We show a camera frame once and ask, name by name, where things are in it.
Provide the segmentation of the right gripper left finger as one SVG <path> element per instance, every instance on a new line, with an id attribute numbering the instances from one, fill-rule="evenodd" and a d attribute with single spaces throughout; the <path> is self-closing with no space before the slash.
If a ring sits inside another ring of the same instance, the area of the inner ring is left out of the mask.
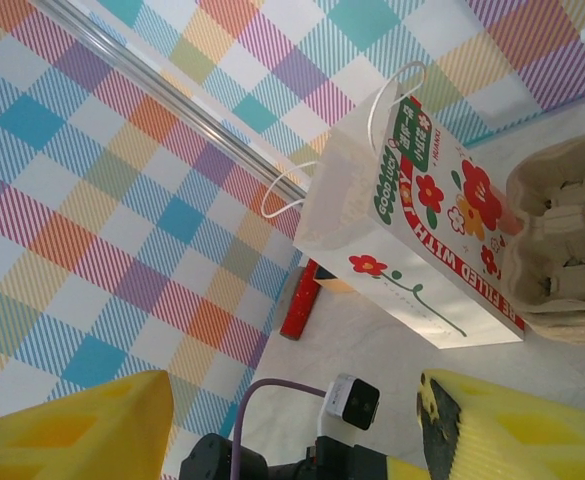
<path id="1" fill-rule="evenodd" d="M 0 417 L 0 480 L 159 480 L 171 422 L 163 370 Z"/>

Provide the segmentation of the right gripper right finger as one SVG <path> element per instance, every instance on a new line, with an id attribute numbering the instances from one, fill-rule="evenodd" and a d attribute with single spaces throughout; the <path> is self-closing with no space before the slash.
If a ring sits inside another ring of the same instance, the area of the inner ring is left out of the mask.
<path id="1" fill-rule="evenodd" d="M 431 480 L 585 480 L 585 410 L 427 369 L 418 421 Z"/>

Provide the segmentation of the white floral paper bag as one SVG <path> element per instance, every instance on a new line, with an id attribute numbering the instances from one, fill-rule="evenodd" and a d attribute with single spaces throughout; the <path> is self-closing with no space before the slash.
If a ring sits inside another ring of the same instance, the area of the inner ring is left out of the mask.
<path id="1" fill-rule="evenodd" d="M 519 342 L 500 288 L 504 195 L 391 76 L 330 130 L 296 202 L 295 247 L 437 348 Z"/>

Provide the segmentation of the red glitter tube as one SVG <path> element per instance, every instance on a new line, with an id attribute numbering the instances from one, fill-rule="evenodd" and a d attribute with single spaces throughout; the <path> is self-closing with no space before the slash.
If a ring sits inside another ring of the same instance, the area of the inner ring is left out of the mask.
<path id="1" fill-rule="evenodd" d="M 300 269 L 288 305 L 284 308 L 285 316 L 280 327 L 280 334 L 287 339 L 299 340 L 307 325 L 321 289 L 321 285 L 315 279 L 318 269 L 319 264 L 312 259 Z"/>

